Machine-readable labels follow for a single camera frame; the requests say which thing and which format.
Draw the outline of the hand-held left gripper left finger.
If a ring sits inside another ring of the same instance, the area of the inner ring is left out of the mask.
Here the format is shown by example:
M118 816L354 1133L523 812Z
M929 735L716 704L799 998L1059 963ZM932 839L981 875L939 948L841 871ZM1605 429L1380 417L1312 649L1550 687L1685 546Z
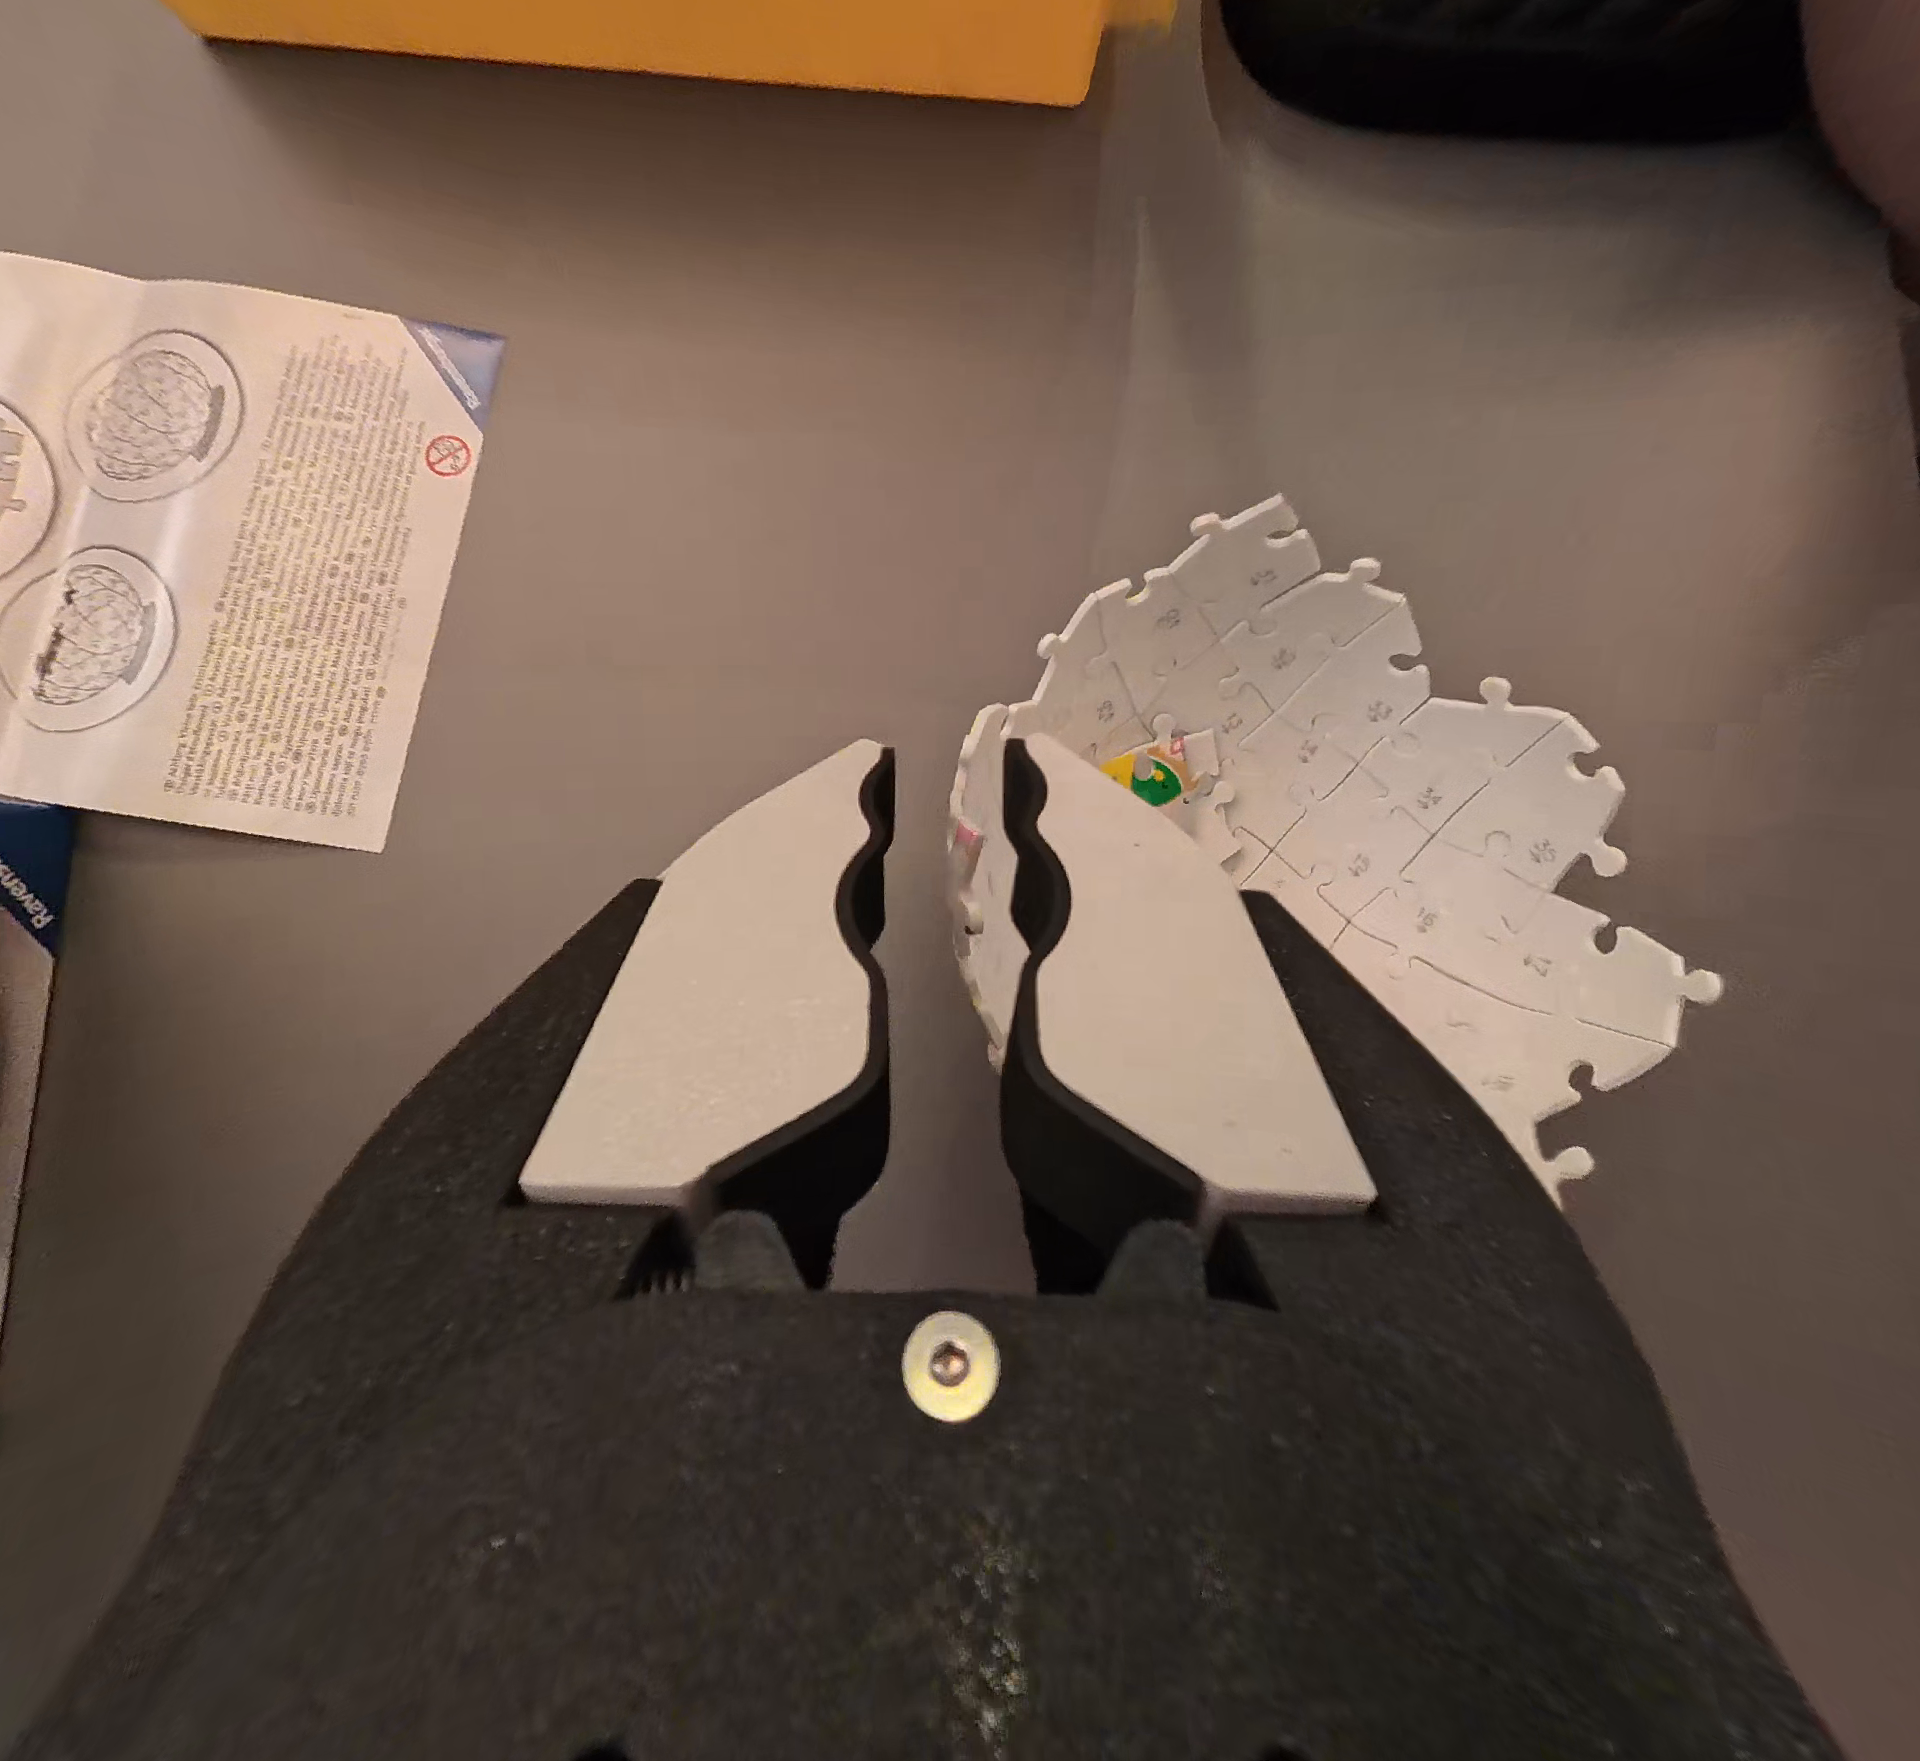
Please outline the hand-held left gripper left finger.
M877 1033L843 884L891 752L857 739L668 866L518 1176L530 1203L711 1211L722 1180L850 1095Z

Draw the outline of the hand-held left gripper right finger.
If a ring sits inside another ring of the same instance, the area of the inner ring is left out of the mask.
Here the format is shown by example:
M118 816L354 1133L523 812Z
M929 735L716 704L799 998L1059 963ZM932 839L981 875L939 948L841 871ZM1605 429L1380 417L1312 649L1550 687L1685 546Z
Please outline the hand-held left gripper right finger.
M1006 746L1027 946L1002 1146L1059 1220L1363 1214L1378 1187L1243 896L1052 736Z

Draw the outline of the white half puzzle ball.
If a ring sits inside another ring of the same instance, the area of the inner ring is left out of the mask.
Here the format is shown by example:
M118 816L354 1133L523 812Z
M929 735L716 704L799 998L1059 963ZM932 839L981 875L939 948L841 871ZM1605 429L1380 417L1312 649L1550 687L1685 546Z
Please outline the white half puzzle ball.
M1624 788L1580 765L1568 712L1431 693L1408 600L1380 563L1327 572L1283 497L1202 514L1160 570L1089 594L1038 648L1030 699L979 712L948 803L957 956L1001 1069L1027 946L1002 826L1002 745L1052 736L1097 767L1189 736L1165 812L1239 887L1286 908L1478 1101L1553 1200L1592 1172L1542 1124L1644 1076L1719 977L1560 894L1614 875Z

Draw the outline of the person's right forearm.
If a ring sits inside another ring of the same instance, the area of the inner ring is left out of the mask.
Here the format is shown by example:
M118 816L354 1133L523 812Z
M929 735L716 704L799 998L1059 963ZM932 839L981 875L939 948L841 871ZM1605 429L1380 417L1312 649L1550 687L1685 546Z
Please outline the person's right forearm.
M1918 0L1802 0L1813 117L1918 293Z

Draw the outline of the colourful loose puzzle piece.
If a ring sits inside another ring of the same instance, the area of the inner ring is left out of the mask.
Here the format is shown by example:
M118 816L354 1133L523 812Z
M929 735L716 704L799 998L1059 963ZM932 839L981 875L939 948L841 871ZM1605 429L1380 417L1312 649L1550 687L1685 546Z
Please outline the colourful loose puzzle piece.
M1206 768L1195 772L1184 735L1139 742L1097 767L1122 790L1155 810L1184 803L1209 779Z

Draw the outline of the colourful puzzle box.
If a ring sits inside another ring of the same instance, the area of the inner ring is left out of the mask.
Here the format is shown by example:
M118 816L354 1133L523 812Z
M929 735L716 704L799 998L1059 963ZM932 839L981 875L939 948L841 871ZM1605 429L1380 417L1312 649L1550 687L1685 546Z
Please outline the colourful puzzle box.
M13 1296L73 846L71 812L3 802L3 1306Z

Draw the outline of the white instruction leaflet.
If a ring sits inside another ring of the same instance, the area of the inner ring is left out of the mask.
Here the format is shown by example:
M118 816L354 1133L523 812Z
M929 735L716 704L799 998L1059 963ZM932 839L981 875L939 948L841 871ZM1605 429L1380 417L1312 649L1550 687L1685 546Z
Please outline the white instruction leaflet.
M4 254L4 798L384 850L502 354Z

